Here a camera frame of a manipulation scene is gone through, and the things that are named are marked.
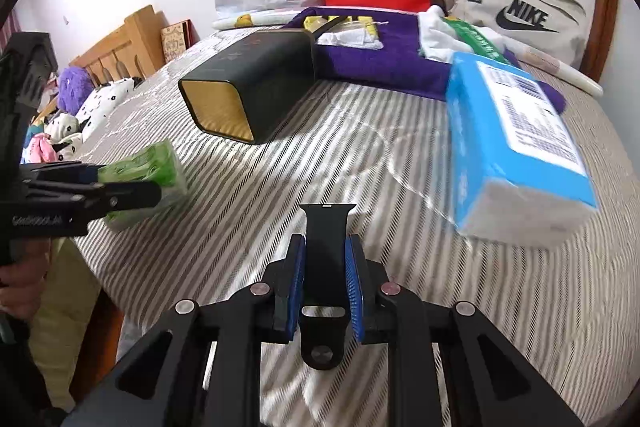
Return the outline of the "person's left hand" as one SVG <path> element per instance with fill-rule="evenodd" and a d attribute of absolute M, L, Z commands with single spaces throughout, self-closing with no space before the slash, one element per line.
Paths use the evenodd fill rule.
<path fill-rule="evenodd" d="M 1 310 L 29 322 L 40 307 L 50 268 L 50 239 L 10 243 L 14 262 L 1 268 Z"/>

